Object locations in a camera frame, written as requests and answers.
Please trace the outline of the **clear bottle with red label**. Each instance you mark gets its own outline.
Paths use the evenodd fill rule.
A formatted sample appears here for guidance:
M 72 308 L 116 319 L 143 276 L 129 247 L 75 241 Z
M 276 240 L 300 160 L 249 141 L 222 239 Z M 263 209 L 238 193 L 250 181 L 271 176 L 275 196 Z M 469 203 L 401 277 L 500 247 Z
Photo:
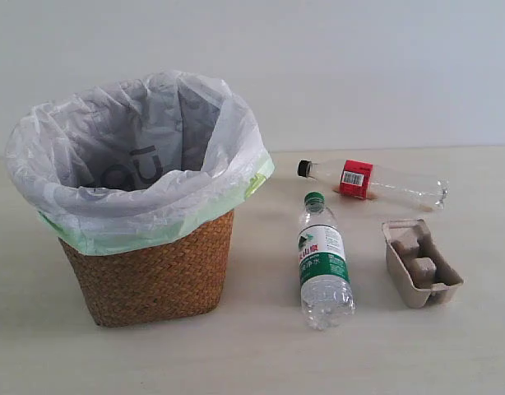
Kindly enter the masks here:
M 448 182 L 438 177 L 408 174 L 357 160 L 301 160 L 297 175 L 315 179 L 348 198 L 381 200 L 419 211 L 442 209 Z

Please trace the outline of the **clear water bottle green cap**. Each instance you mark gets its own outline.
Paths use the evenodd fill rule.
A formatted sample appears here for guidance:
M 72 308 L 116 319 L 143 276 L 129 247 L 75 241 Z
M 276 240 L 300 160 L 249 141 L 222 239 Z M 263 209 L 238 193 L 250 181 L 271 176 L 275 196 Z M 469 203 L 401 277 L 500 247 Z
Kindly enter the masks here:
M 308 193 L 299 219 L 299 283 L 309 327 L 325 330 L 355 310 L 345 246 L 337 220 L 319 192 Z

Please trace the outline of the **beige cardboard pulp tray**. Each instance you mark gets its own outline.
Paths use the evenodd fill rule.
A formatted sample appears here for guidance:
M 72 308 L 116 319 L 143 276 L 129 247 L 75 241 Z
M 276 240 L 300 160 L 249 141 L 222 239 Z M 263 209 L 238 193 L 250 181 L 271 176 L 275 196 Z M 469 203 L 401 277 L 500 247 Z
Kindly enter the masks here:
M 440 253 L 424 220 L 387 221 L 382 232 L 387 271 L 405 306 L 423 309 L 453 299 L 464 280 Z

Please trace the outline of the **white plastic bin liner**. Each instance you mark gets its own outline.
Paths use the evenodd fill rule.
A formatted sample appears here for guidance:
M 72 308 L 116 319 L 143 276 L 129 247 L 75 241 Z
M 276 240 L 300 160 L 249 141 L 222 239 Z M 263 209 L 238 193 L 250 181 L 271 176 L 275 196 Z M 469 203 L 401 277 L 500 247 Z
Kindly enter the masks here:
M 252 110 L 225 81 L 177 71 L 34 106 L 5 163 L 43 221 L 88 256 L 181 239 L 275 168 Z

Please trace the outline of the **woven wicker waste basket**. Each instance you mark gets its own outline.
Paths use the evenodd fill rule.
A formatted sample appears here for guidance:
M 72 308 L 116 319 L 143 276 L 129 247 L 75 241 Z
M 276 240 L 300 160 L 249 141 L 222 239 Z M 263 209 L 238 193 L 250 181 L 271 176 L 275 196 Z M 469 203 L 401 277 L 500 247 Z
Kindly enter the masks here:
M 170 244 L 108 256 L 63 252 L 96 325 L 107 328 L 212 311 L 222 295 L 234 212 Z

